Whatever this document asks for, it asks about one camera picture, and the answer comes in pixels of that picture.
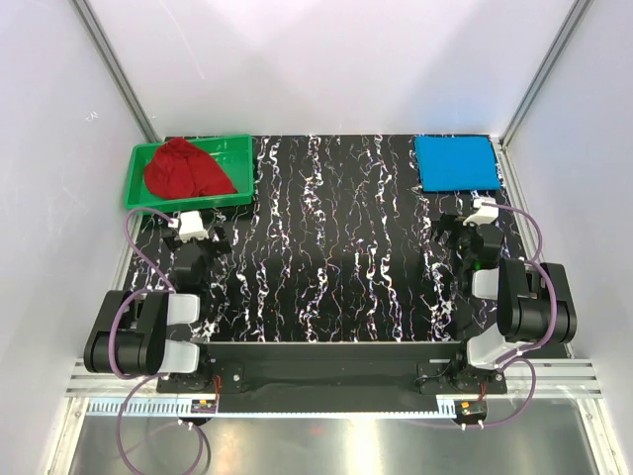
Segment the red t shirt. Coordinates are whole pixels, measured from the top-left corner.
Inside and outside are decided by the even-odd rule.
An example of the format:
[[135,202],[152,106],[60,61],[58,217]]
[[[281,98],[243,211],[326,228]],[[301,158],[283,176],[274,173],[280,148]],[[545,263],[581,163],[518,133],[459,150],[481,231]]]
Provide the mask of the red t shirt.
[[228,175],[206,151],[184,138],[159,146],[143,178],[148,191],[164,200],[234,194]]

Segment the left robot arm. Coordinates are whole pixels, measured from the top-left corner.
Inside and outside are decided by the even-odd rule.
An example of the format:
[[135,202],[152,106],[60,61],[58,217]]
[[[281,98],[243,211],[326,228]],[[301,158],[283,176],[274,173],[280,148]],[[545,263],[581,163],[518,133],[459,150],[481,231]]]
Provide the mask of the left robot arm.
[[107,292],[84,348],[84,366],[123,379],[179,373],[188,389],[201,392],[212,384],[214,368],[200,359],[196,344],[171,339],[167,329],[203,317],[212,270],[230,244],[221,227],[187,240],[168,231],[163,241],[174,253],[174,289]]

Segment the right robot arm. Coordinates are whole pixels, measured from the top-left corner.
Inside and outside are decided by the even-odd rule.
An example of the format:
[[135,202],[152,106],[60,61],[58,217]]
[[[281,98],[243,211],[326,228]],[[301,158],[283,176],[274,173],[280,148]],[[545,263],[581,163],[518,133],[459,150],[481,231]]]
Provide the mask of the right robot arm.
[[503,257],[504,234],[496,219],[478,211],[469,217],[444,214],[433,224],[436,241],[448,235],[460,290],[497,303],[497,322],[466,340],[445,372],[465,393],[524,353],[550,342],[567,343],[577,331],[565,267]]

